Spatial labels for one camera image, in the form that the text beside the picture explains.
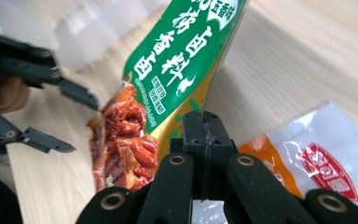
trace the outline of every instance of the screw hole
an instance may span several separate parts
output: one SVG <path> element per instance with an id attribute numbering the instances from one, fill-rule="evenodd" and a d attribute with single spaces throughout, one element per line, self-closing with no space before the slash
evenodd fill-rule
<path id="1" fill-rule="evenodd" d="M 251 166 L 255 164 L 255 161 L 247 156 L 241 156 L 237 158 L 237 162 L 244 166 Z"/>
<path id="2" fill-rule="evenodd" d="M 318 196 L 318 202 L 325 208 L 336 213 L 344 213 L 347 211 L 347 206 L 338 198 L 328 194 L 321 194 Z"/>
<path id="3" fill-rule="evenodd" d="M 186 159 L 183 156 L 172 156 L 172 157 L 170 157 L 170 163 L 172 165 L 182 165 L 185 162 L 186 162 Z"/>
<path id="4" fill-rule="evenodd" d="M 104 210 L 114 210 L 119 208 L 126 201 L 126 197 L 122 192 L 114 192 L 103 197 L 101 207 Z"/>

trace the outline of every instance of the meat snack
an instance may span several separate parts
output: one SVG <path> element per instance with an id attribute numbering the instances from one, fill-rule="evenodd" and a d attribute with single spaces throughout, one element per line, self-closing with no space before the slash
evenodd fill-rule
<path id="1" fill-rule="evenodd" d="M 171 1 L 127 60 L 123 89 L 89 123 L 97 190 L 153 180 L 170 139 L 182 137 L 182 116 L 203 110 L 247 2 Z"/>
<path id="2" fill-rule="evenodd" d="M 358 205 L 358 129 L 333 104 L 239 147 L 260 159 L 293 194 L 334 190 Z"/>
<path id="3" fill-rule="evenodd" d="M 135 99 L 136 89 L 124 87 L 88 126 L 93 172 L 98 191 L 118 186 L 136 191 L 153 180 L 158 141 L 144 134 L 145 107 Z"/>

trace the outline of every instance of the clear plastic packaging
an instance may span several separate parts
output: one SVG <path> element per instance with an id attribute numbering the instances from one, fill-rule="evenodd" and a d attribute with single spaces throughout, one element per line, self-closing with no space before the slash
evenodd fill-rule
<path id="1" fill-rule="evenodd" d="M 329 104 L 239 147 L 293 194 L 331 189 L 358 205 L 358 129 Z"/>
<path id="2" fill-rule="evenodd" d="M 169 0 L 3 0 L 0 33 L 81 69 Z"/>

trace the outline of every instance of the logo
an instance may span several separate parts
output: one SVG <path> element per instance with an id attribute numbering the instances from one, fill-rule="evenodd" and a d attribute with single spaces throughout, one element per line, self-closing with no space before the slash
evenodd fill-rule
<path id="1" fill-rule="evenodd" d="M 299 154 L 309 177 L 321 189 L 331 189 L 353 202 L 358 201 L 356 189 L 339 163 L 321 146 L 312 143 Z"/>

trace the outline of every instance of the metal bolt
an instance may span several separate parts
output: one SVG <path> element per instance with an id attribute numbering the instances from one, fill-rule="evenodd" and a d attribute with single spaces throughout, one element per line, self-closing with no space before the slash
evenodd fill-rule
<path id="1" fill-rule="evenodd" d="M 237 162 L 244 166 L 251 166 L 255 164 L 255 161 L 247 156 L 241 156 L 237 158 Z"/>
<path id="2" fill-rule="evenodd" d="M 321 205 L 323 205 L 325 208 L 327 208 L 330 211 L 337 212 L 337 213 L 344 213 L 347 211 L 347 206 L 336 197 L 333 197 L 328 194 L 321 194 L 318 195 L 317 199 Z"/>
<path id="3" fill-rule="evenodd" d="M 8 137 L 8 138 L 12 138 L 12 137 L 14 137 L 14 135 L 16 135 L 16 133 L 14 131 L 8 131 L 6 133 L 6 137 Z"/>
<path id="4" fill-rule="evenodd" d="M 119 208 L 124 202 L 126 202 L 126 196 L 118 191 L 105 195 L 101 200 L 101 207 L 104 210 L 113 210 Z"/>

